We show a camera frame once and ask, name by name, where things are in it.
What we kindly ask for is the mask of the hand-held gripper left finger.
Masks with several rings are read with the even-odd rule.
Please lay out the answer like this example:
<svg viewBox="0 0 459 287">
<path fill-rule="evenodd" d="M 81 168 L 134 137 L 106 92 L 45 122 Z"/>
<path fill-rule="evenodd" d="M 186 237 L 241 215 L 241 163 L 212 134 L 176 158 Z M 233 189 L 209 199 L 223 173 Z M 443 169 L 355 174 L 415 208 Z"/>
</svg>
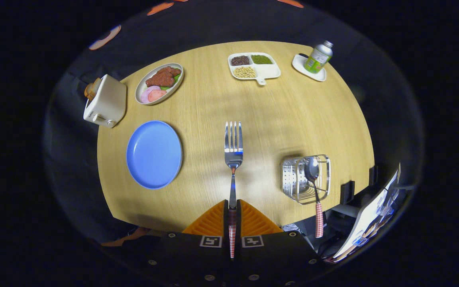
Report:
<svg viewBox="0 0 459 287">
<path fill-rule="evenodd" d="M 183 232 L 142 236 L 133 242 L 139 270 L 167 287 L 227 287 L 231 280 L 228 201 L 223 200 Z"/>
</svg>

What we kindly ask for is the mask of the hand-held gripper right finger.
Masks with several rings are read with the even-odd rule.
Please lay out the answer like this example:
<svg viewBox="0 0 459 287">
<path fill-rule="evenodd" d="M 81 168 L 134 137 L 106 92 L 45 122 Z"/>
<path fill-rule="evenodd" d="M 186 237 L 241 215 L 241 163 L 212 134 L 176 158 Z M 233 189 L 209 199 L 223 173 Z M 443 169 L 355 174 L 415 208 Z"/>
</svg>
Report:
<svg viewBox="0 0 459 287">
<path fill-rule="evenodd" d="M 233 263 L 235 287 L 300 287 L 328 271 L 299 231 L 281 231 L 244 200 L 237 201 Z"/>
</svg>

